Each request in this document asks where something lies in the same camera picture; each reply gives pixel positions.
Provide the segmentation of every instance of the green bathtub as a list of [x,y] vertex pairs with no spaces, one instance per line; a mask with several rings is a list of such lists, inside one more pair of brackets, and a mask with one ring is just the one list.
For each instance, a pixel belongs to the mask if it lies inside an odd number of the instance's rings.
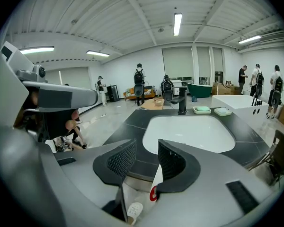
[[192,83],[188,83],[187,87],[190,95],[196,98],[209,97],[213,88],[210,85],[196,85]]

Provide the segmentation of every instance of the faucet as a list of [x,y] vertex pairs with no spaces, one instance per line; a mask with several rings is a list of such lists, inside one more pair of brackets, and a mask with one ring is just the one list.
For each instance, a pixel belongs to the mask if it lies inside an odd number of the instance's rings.
[[186,89],[187,87],[179,87],[179,96],[171,100],[172,104],[179,104],[179,115],[186,114]]

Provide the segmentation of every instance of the sink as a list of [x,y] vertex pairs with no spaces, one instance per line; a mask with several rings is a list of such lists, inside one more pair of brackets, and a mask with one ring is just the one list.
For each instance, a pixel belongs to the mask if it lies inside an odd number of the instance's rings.
[[158,154],[158,139],[175,141],[216,153],[235,147],[233,136],[218,119],[210,115],[152,118],[143,137],[145,149]]

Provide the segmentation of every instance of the countertop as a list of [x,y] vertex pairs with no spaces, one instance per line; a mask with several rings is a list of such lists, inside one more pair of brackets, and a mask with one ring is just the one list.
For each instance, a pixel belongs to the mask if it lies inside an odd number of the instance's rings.
[[[269,151],[268,145],[263,139],[244,121],[235,114],[221,117],[211,108],[211,116],[217,118],[235,139],[235,147],[221,154],[235,160],[243,167],[248,168]],[[177,116],[177,109],[166,110],[135,110],[126,121],[104,143],[110,144],[120,140],[137,140],[137,159],[129,173],[129,176],[145,181],[153,181],[157,172],[158,155],[150,153],[143,146],[142,139],[151,119],[156,116]],[[188,109],[186,115],[198,116],[192,109]]]

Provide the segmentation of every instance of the soap dish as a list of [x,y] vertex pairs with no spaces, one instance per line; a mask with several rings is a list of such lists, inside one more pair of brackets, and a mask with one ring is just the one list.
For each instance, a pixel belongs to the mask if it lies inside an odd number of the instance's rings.
[[193,107],[193,111],[195,114],[210,114],[212,110],[206,106],[195,106]]
[[228,108],[222,107],[222,108],[215,108],[214,112],[219,116],[227,116],[231,115],[231,111]]

